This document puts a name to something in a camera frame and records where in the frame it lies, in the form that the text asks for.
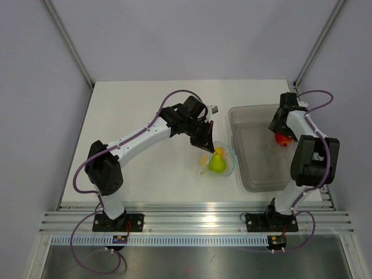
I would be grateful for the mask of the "clear zip top bag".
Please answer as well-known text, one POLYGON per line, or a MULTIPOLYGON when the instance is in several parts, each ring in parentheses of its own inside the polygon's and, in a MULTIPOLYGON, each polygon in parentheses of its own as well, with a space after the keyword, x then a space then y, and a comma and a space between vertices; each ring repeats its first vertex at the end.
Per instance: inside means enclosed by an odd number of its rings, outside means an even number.
POLYGON ((213 153, 204 151, 200 156, 200 174, 214 174, 222 177, 230 176, 234 172, 237 162, 235 151, 232 147, 221 141, 215 141, 213 146, 213 153))

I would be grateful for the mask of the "yellow toy lemon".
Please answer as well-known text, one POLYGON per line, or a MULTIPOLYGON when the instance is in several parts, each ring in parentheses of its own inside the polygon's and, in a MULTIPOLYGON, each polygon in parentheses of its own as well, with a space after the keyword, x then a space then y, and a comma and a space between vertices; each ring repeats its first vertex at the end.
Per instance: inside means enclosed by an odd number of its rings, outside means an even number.
MULTIPOLYGON (((218 154, 220 156, 223 156, 224 154, 224 151, 223 151, 223 148, 221 147, 215 147, 214 148, 214 154, 218 154)), ((200 157, 200 165, 201 166, 207 166, 208 163, 209 163, 209 159, 212 157, 212 154, 209 153, 209 152, 206 152, 206 153, 203 153, 200 157)))

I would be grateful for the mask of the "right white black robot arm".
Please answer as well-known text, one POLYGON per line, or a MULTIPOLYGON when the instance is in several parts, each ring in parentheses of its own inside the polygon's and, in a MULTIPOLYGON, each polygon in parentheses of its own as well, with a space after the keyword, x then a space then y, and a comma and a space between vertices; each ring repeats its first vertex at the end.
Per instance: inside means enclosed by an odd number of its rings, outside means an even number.
POLYGON ((297 94, 280 95, 280 104, 269 130, 297 142, 291 162, 291 180, 263 213, 267 232, 298 231, 296 208, 312 191, 331 184, 335 177, 340 142, 326 136, 310 117, 311 109, 300 104, 297 94))

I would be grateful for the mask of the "red toy apple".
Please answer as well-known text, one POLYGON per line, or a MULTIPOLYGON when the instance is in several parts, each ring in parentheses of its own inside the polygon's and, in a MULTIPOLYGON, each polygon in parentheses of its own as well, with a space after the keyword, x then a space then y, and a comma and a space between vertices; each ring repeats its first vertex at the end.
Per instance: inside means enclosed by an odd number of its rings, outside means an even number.
POLYGON ((293 139, 291 137, 288 137, 281 133, 275 133, 275 141, 281 146, 288 146, 288 144, 293 142, 293 139))

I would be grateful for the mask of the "green toy pear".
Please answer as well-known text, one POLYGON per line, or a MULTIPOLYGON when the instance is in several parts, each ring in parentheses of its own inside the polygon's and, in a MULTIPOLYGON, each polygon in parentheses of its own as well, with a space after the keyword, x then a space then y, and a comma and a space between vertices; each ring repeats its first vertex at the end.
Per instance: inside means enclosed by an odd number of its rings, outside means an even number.
POLYGON ((224 158, 218 154, 213 154, 209 160, 208 170, 215 173, 222 173, 227 167, 224 158))

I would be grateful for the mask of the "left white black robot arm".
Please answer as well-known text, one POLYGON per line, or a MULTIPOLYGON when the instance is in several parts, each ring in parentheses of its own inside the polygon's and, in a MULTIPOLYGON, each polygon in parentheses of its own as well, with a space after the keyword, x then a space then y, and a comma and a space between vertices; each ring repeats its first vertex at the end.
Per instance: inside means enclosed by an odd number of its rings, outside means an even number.
POLYGON ((179 134, 189 136, 192 146, 213 153, 213 121, 210 117, 217 112, 217 106, 207 106, 199 98, 189 96, 184 103, 162 105, 147 126, 122 139, 109 144, 94 142, 84 171, 98 191, 102 211, 95 215, 92 230, 141 232, 143 214, 128 213, 119 197, 119 189, 124 183, 122 169, 151 146, 179 134))

